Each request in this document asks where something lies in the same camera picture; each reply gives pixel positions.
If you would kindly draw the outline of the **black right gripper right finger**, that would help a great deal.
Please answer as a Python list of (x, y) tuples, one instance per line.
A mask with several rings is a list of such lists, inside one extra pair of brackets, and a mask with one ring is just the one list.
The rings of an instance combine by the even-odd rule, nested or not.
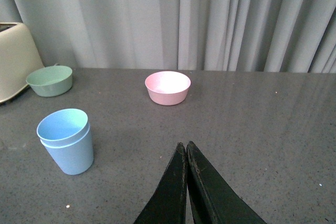
[(194, 142), (186, 148), (194, 223), (265, 223), (229, 186)]

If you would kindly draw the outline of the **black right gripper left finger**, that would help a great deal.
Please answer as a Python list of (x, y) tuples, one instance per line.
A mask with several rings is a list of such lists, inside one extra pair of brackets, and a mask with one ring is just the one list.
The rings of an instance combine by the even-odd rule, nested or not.
[(135, 223), (185, 223), (187, 155), (182, 143), (176, 149), (161, 180)]

